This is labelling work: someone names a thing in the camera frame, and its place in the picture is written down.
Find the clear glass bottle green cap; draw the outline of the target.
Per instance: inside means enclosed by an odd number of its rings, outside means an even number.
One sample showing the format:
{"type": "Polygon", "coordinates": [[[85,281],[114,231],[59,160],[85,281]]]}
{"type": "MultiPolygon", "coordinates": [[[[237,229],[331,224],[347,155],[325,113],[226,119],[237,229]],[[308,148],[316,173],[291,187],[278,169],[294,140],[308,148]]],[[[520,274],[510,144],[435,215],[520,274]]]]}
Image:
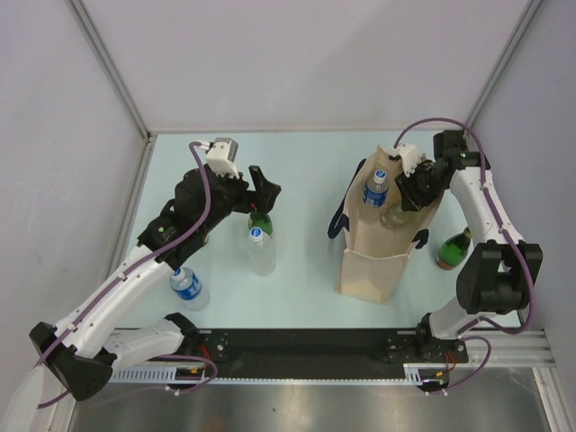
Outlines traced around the clear glass bottle green cap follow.
{"type": "Polygon", "coordinates": [[[416,216],[415,211],[404,211],[401,202],[395,202],[382,210],[380,223],[386,229],[393,230],[411,223],[416,216]]]}

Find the blue label water bottle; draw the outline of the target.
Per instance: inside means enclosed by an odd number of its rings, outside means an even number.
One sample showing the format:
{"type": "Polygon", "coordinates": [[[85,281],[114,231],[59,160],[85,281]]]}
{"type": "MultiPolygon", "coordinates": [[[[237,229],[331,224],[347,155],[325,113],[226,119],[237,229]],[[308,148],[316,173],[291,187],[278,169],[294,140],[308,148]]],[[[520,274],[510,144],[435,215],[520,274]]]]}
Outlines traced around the blue label water bottle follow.
{"type": "Polygon", "coordinates": [[[384,169],[376,169],[367,179],[363,191],[363,203],[369,208],[380,208],[389,191],[389,177],[384,169]]]}

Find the beige canvas tote bag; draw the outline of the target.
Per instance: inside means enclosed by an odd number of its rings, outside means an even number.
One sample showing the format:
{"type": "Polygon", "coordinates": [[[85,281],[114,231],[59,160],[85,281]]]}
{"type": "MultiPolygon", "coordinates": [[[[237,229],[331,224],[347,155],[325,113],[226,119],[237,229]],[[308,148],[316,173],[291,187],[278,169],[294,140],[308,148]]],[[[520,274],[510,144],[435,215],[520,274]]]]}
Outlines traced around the beige canvas tote bag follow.
{"type": "Polygon", "coordinates": [[[339,278],[335,292],[369,302],[387,303],[400,282],[410,260],[410,253],[428,243],[428,227],[442,202],[437,197],[429,206],[416,213],[413,220],[398,228],[386,228],[380,222],[381,213],[401,200],[399,188],[393,182],[403,173],[401,163],[389,158],[382,148],[361,160],[344,198],[328,225],[328,237],[345,236],[339,278]],[[364,186],[378,169],[390,175],[388,196],[376,217],[361,210],[364,186]]]}

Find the clear plastic bottle blue cap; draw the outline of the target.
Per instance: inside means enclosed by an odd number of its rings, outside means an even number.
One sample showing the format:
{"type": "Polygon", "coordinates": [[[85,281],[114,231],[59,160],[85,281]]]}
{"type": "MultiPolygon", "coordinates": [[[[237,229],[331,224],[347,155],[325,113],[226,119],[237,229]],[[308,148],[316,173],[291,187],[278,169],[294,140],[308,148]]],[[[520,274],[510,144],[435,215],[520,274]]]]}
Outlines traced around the clear plastic bottle blue cap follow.
{"type": "Polygon", "coordinates": [[[269,276],[275,270],[275,245],[268,234],[259,227],[248,232],[247,254],[252,269],[260,276],[269,276]]]}

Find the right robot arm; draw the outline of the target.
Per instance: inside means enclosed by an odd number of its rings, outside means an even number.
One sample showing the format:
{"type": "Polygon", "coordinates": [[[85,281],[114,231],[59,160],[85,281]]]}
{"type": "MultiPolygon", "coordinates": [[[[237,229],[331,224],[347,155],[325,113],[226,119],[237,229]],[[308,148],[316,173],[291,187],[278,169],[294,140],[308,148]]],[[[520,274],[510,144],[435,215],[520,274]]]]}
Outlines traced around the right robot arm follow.
{"type": "Polygon", "coordinates": [[[543,251],[528,243],[506,214],[483,148],[469,149],[466,132],[444,130],[434,137],[434,157],[397,140],[392,159],[401,163],[395,179],[405,212],[421,211],[449,191],[472,233],[473,251],[456,278],[455,296],[426,314],[416,327],[415,350],[440,362],[480,323],[509,335],[526,331],[534,317],[536,279],[543,251]]]}

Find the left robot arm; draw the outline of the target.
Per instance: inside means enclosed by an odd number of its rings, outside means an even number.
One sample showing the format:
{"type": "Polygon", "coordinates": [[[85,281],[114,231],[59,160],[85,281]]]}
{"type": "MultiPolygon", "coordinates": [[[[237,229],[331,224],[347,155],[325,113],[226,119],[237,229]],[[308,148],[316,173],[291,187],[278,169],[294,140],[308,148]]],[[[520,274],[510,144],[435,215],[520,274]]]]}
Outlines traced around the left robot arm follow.
{"type": "Polygon", "coordinates": [[[198,328],[179,312],[138,330],[125,342],[112,333],[157,282],[183,266],[210,232],[233,212],[270,212],[282,191],[259,166],[252,180],[219,176],[208,166],[187,172],[175,196],[139,235],[136,247],[81,306],[56,324],[41,322],[30,332],[40,362],[76,401],[96,395],[114,373],[140,362],[175,355],[186,360],[199,348],[198,328]]]}

